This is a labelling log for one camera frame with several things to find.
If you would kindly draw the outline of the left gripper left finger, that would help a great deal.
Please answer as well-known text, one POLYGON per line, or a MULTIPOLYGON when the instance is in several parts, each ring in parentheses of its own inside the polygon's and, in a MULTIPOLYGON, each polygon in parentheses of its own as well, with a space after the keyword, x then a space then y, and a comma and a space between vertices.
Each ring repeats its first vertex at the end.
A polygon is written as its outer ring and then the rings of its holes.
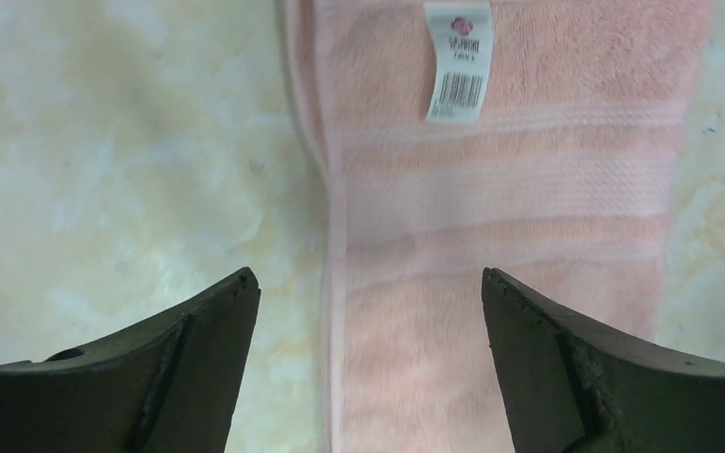
POLYGON ((242 268, 45 361, 0 365, 0 452, 221 452, 261 290, 242 268))

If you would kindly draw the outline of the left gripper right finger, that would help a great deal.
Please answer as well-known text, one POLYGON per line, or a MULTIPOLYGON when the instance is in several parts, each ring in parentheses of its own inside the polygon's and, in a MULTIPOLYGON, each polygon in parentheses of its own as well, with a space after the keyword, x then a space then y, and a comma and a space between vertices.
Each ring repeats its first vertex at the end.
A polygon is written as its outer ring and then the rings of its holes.
POLYGON ((653 344, 485 269, 481 300, 518 452, 725 452, 725 362, 653 344))

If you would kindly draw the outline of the light salmon pink towel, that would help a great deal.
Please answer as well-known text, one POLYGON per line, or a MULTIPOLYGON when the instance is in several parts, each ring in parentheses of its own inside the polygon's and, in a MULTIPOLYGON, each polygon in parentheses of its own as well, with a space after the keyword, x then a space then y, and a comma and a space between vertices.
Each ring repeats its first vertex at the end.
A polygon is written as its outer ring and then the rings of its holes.
POLYGON ((510 452, 481 309, 500 268, 653 328, 709 1, 288 1, 329 198, 330 452, 510 452))

